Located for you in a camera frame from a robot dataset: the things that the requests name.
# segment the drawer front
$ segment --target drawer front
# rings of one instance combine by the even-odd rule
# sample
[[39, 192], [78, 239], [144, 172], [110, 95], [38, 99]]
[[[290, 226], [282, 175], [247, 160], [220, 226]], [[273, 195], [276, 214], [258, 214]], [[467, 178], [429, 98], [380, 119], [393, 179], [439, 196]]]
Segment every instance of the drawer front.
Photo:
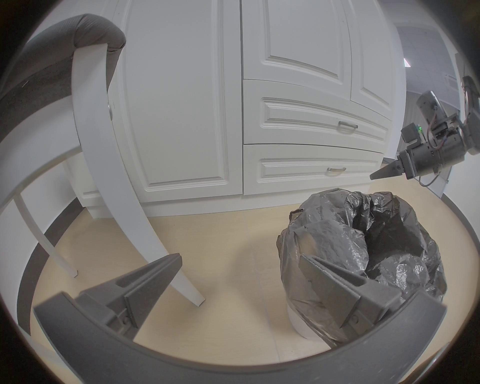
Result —
[[243, 194], [335, 188], [371, 182], [382, 163], [376, 152], [321, 145], [243, 146]]
[[384, 153], [392, 122], [357, 103], [298, 85], [243, 81], [245, 144], [315, 144]]

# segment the cabinet knob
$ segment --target cabinet knob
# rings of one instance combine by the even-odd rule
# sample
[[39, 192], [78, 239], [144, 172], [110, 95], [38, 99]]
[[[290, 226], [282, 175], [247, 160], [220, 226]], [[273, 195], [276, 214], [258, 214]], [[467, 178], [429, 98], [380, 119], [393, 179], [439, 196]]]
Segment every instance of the cabinet knob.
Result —
[[357, 124], [348, 123], [346, 121], [339, 121], [338, 126], [340, 126], [340, 125], [345, 125], [346, 127], [350, 127], [350, 128], [353, 128], [353, 129], [357, 129], [359, 127]]
[[330, 168], [330, 167], [328, 167], [327, 168], [328, 172], [344, 172], [346, 170], [347, 170], [347, 167], [343, 167], [343, 168]]

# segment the ceiling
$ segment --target ceiling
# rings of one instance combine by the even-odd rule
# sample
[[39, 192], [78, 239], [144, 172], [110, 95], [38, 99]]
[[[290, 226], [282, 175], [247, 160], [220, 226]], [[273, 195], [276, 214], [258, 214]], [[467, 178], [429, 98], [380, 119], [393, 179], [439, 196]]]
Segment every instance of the ceiling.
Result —
[[432, 90], [441, 101], [459, 109], [454, 67], [440, 34], [410, 26], [397, 29], [403, 56], [411, 65], [405, 68], [407, 91], [421, 94]]

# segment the floor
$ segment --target floor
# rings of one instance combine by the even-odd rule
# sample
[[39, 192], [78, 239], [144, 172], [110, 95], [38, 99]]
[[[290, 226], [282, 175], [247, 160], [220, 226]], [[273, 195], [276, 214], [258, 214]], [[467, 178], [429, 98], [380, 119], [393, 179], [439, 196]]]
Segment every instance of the floor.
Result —
[[[417, 365], [451, 341], [478, 297], [479, 254], [467, 230], [444, 203], [415, 180], [377, 180], [371, 192], [392, 191], [409, 202], [437, 241], [448, 291], [447, 315]], [[291, 327], [280, 280], [277, 235], [298, 204], [192, 216], [153, 217], [165, 247], [183, 257], [183, 271], [206, 297], [196, 308], [168, 288], [145, 321], [135, 342], [188, 360], [257, 365], [295, 360], [328, 349]], [[144, 264], [113, 219], [93, 220], [84, 210], [57, 245], [79, 275], [69, 278], [49, 259], [33, 305], [59, 291], [75, 297], [88, 287]], [[34, 316], [32, 337], [51, 348]], [[78, 383], [59, 372], [66, 383]]]

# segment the trash bag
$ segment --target trash bag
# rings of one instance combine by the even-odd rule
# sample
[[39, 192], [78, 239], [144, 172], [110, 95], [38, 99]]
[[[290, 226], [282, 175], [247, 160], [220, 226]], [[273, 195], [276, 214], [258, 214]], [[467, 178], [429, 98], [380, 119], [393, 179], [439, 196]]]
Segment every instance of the trash bag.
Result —
[[419, 288], [439, 301], [446, 293], [437, 244], [413, 208], [391, 192], [363, 194], [337, 188], [315, 193], [290, 212], [289, 219], [276, 242], [287, 299], [330, 346], [348, 339], [300, 271], [301, 254], [398, 287], [403, 301]]

